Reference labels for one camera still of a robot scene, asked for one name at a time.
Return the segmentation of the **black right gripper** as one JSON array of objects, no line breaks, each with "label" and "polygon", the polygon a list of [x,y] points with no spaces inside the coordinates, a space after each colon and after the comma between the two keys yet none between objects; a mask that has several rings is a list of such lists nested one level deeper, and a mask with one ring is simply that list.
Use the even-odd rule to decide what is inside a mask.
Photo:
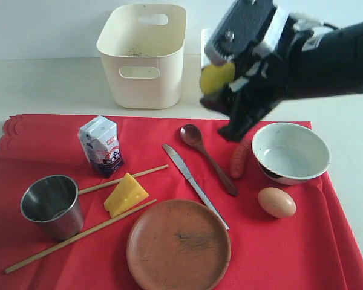
[{"label": "black right gripper", "polygon": [[241,97],[252,85],[282,81],[287,72],[287,55],[300,37],[311,37],[323,21],[298,13],[268,13],[245,25],[232,45],[234,79],[215,92],[204,93],[200,104],[221,114],[230,114],[227,125],[218,133],[227,141],[240,142],[244,136],[275,109],[282,100]]}]

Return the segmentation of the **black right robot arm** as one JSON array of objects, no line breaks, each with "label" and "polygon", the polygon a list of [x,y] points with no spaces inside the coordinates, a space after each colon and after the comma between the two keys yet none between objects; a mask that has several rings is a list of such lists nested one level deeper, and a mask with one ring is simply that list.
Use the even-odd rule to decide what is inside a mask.
[{"label": "black right robot arm", "polygon": [[218,133],[239,142],[270,111],[286,100],[363,94],[363,22],[315,36],[296,31],[286,18],[269,34],[273,21],[227,25],[214,34],[212,44],[222,58],[235,65],[235,78],[200,102],[208,110],[228,116]]}]

